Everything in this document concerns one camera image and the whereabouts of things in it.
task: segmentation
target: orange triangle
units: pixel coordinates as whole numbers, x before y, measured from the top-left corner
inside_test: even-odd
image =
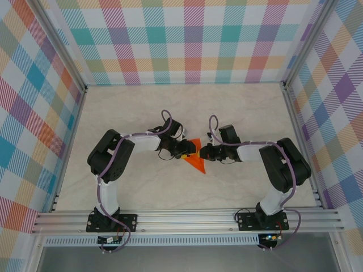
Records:
[[[199,157],[199,150],[201,149],[201,146],[202,146],[200,139],[192,139],[190,141],[192,143],[194,143],[197,152],[196,152],[196,154],[193,154],[193,155],[190,155],[189,157],[184,158],[184,160],[186,160],[186,162],[188,162],[189,164],[191,164],[192,166],[197,168],[200,172],[205,174],[204,159],[201,159]]]

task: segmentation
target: white marble surface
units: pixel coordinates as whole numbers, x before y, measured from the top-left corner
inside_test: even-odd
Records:
[[[90,87],[68,163],[57,210],[91,210],[96,184],[87,157],[108,129],[144,132],[162,125],[162,109],[208,142],[208,119],[233,124],[241,141],[277,141],[293,128],[277,83]],[[122,209],[255,207],[271,184],[262,163],[205,162],[206,175],[184,160],[163,161],[156,152],[133,154],[118,180]],[[315,206],[309,182],[287,206]]]

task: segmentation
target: purple cable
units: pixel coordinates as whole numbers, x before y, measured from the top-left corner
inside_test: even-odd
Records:
[[[156,132],[156,133],[147,133],[147,132],[140,132],[140,133],[134,133],[134,134],[128,134],[126,136],[123,136],[120,141],[117,143],[117,146],[112,154],[112,157],[111,159],[109,160],[107,166],[105,167],[105,169],[102,171],[102,173],[97,177],[97,199],[98,199],[98,203],[100,204],[100,208],[102,210],[102,212],[108,217],[110,218],[112,221],[116,222],[117,224],[121,225],[122,227],[124,227],[127,231],[128,231],[128,237],[126,239],[126,241],[120,245],[119,247],[117,247],[115,250],[105,250],[103,248],[103,244],[101,245],[101,249],[103,250],[103,253],[104,252],[108,252],[108,253],[113,253],[113,252],[117,252],[119,251],[120,249],[122,249],[124,246],[126,246],[126,244],[129,242],[130,238],[131,238],[131,230],[129,229],[128,226],[126,226],[123,222],[121,221],[118,221],[117,219],[113,218],[111,215],[109,215],[109,213],[106,212],[106,210],[104,209],[103,205],[102,205],[102,202],[101,202],[101,195],[100,195],[100,191],[101,191],[101,182],[102,182],[102,177],[106,174],[106,172],[109,170],[109,168],[111,167],[113,161],[115,160],[115,157],[116,157],[116,154],[120,148],[120,145],[121,143],[123,142],[124,139],[127,139],[131,136],[142,136],[142,135],[150,135],[150,136],[155,136],[155,135],[160,135],[160,134],[163,134],[165,133],[171,126],[171,122],[172,122],[172,118],[171,118],[171,114],[169,111],[167,111],[166,109],[163,109],[161,111],[161,115],[165,121],[165,118],[164,118],[164,112],[166,112],[168,115],[169,115],[169,118],[170,118],[170,121],[169,121],[169,124],[168,124],[168,127],[166,127],[166,129],[162,130],[162,131],[159,131],[159,132]]]
[[[282,154],[282,156],[284,157],[284,159],[286,160],[286,163],[287,163],[287,165],[288,165],[288,167],[289,167],[289,170],[290,170],[290,173],[291,173],[291,177],[292,177],[292,179],[293,179],[293,189],[292,189],[292,191],[291,191],[291,194],[281,203],[281,208],[283,207],[283,205],[287,202],[287,201],[289,201],[293,196],[294,196],[294,194],[295,194],[295,192],[296,192],[296,177],[295,177],[295,173],[294,173],[294,168],[293,168],[293,166],[291,165],[291,162],[290,162],[290,159],[288,158],[288,156],[286,155],[286,153],[285,153],[285,151],[284,151],[284,149],[281,147],[281,146],[279,146],[277,143],[274,143],[274,142],[243,142],[243,143],[225,143],[225,142],[223,142],[223,141],[221,141],[221,140],[219,140],[218,138],[217,138],[217,136],[213,133],[213,130],[212,130],[212,118],[214,118],[214,119],[216,119],[216,122],[217,122],[217,125],[216,125],[216,128],[214,129],[214,130],[217,130],[218,129],[218,124],[219,124],[219,122],[218,122],[218,118],[217,118],[217,116],[215,115],[215,114],[213,114],[213,115],[211,115],[210,117],[209,117],[209,122],[208,122],[208,125],[209,125],[209,131],[210,131],[210,133],[211,133],[211,135],[212,135],[212,137],[218,142],[218,143],[220,143],[220,144],[222,144],[222,145],[225,145],[225,146],[249,146],[249,145],[272,145],[272,146],[275,146],[279,151],[280,151],[280,153]],[[275,249],[277,249],[277,248],[280,248],[281,246],[283,246],[283,245],[285,245],[285,244],[287,244],[287,243],[289,243],[289,241],[294,237],[294,235],[297,233],[297,231],[299,230],[299,228],[300,228],[300,225],[301,225],[301,214],[300,214],[300,212],[298,212],[297,210],[295,210],[295,209],[288,209],[288,208],[285,208],[285,210],[286,211],[292,211],[292,212],[295,212],[295,213],[297,213],[297,215],[298,215],[298,217],[299,217],[299,221],[298,221],[298,223],[297,223],[297,226],[296,226],[296,229],[295,229],[295,231],[293,232],[293,234],[291,235],[291,237],[286,241],[286,242],[284,242],[283,244],[281,244],[281,245],[278,245],[278,246],[276,246],[275,247]]]

